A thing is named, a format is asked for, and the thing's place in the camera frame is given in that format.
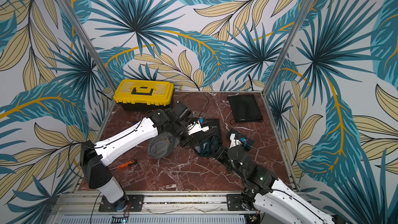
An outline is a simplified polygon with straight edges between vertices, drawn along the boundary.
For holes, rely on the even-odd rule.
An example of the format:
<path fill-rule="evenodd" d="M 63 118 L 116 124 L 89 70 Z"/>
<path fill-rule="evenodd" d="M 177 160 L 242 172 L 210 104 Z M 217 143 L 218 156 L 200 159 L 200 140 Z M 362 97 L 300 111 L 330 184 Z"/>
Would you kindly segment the black hair dryer bag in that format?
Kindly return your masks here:
<path fill-rule="evenodd" d="M 217 136 L 222 143 L 222 135 L 220 129 L 219 119 L 207 119 L 209 130 L 207 132 L 199 132 L 196 138 L 199 138 L 200 144 L 209 140 L 212 136 Z"/>

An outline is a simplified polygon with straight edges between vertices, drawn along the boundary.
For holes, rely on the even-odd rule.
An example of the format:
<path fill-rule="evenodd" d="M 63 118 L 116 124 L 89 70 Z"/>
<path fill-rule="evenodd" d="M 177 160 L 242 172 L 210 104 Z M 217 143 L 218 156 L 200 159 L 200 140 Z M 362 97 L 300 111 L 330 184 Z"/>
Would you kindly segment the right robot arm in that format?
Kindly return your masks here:
<path fill-rule="evenodd" d="M 344 224 L 339 215 L 330 215 L 314 207 L 291 190 L 278 176 L 253 162 L 242 146 L 221 146 L 212 155 L 237 175 L 244 186 L 241 194 L 227 195 L 230 211 L 257 211 L 284 224 Z"/>

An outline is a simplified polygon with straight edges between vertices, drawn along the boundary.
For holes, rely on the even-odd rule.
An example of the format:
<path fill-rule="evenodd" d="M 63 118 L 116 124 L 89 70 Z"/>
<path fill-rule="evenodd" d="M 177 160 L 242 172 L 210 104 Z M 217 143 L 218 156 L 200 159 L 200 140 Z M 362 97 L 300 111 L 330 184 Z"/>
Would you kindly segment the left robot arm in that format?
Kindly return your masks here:
<path fill-rule="evenodd" d="M 179 102 L 173 108 L 148 111 L 132 127 L 93 144 L 81 145 L 80 166 L 90 189 L 98 190 L 113 205 L 127 203 L 125 191 L 110 172 L 109 165 L 140 143 L 152 139 L 155 143 L 170 141 L 171 149 L 192 141 L 198 132 L 209 131 L 206 120 L 189 119 L 191 110 Z"/>

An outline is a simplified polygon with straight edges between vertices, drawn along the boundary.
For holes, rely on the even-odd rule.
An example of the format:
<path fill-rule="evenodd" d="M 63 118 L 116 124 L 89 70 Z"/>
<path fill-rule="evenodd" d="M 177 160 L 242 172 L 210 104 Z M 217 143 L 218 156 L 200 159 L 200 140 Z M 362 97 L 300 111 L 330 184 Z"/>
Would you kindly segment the grey fabric drawstring pouch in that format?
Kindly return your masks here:
<path fill-rule="evenodd" d="M 180 138 L 170 132 L 163 132 L 150 140 L 147 153 L 150 157 L 161 159 L 169 156 L 178 146 Z"/>

